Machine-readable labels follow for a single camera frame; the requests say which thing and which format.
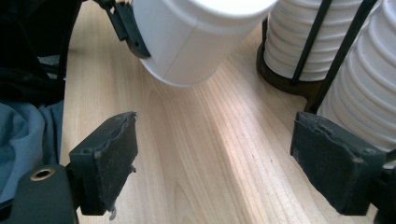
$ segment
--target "cup stack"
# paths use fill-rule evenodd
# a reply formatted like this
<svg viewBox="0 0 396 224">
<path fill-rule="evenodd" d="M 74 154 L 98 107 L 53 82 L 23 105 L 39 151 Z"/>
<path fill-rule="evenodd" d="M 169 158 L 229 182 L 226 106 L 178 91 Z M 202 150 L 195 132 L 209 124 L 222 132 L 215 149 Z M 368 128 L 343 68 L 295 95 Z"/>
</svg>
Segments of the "cup stack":
<svg viewBox="0 0 396 224">
<path fill-rule="evenodd" d="M 292 78 L 321 0 L 279 0 L 268 18 L 264 60 L 282 77 Z M 326 77 L 361 0 L 333 0 L 305 63 L 301 81 Z"/>
<path fill-rule="evenodd" d="M 372 145 L 396 148 L 396 1 L 383 1 L 346 56 L 318 114 Z"/>
</svg>

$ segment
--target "blue fabric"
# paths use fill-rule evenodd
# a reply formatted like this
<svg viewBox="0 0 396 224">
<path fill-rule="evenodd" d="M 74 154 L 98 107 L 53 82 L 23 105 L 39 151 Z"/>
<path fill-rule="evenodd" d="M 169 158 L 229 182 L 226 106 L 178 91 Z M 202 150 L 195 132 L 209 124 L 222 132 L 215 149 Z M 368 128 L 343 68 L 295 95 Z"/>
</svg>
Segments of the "blue fabric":
<svg viewBox="0 0 396 224">
<path fill-rule="evenodd" d="M 40 106 L 0 101 L 0 203 L 12 199 L 22 175 L 59 161 L 64 102 Z"/>
</svg>

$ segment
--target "white plastic cup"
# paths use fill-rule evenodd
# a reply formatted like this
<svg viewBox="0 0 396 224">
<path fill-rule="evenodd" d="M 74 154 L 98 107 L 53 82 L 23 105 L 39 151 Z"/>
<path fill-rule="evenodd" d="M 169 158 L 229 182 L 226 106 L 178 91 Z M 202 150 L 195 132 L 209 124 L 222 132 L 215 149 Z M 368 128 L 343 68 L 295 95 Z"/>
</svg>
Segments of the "white plastic cup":
<svg viewBox="0 0 396 224">
<path fill-rule="evenodd" d="M 160 81 L 189 87 L 219 64 L 267 16 L 276 0 L 134 0 L 151 57 L 142 64 Z"/>
</svg>

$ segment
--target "wooden surface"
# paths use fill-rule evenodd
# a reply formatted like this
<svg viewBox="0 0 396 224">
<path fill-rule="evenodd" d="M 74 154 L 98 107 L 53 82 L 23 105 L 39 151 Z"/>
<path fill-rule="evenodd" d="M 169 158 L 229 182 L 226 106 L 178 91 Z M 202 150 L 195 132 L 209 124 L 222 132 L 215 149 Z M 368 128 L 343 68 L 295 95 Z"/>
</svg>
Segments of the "wooden surface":
<svg viewBox="0 0 396 224">
<path fill-rule="evenodd" d="M 367 217 L 338 215 L 290 156 L 305 100 L 258 76 L 260 43 L 258 26 L 206 83 L 174 88 L 151 76 L 106 13 L 85 2 L 69 51 L 63 164 L 107 118 L 140 116 L 137 173 L 117 200 L 116 219 L 80 223 L 372 223 L 374 208 Z"/>
</svg>

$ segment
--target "wooden table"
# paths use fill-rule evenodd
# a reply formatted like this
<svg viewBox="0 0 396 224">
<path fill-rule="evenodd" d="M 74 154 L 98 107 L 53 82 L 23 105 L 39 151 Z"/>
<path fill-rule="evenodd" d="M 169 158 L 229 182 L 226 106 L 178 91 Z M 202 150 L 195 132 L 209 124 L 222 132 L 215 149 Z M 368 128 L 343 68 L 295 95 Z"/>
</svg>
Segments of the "wooden table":
<svg viewBox="0 0 396 224">
<path fill-rule="evenodd" d="M 155 79 L 120 43 L 93 1 L 79 13 L 69 51 L 62 163 L 107 118 L 137 111 L 137 173 L 130 175 L 112 222 L 80 223 L 372 223 L 344 217 L 309 184 L 290 156 L 302 97 L 256 72 L 261 28 L 206 83 L 174 88 Z"/>
</svg>

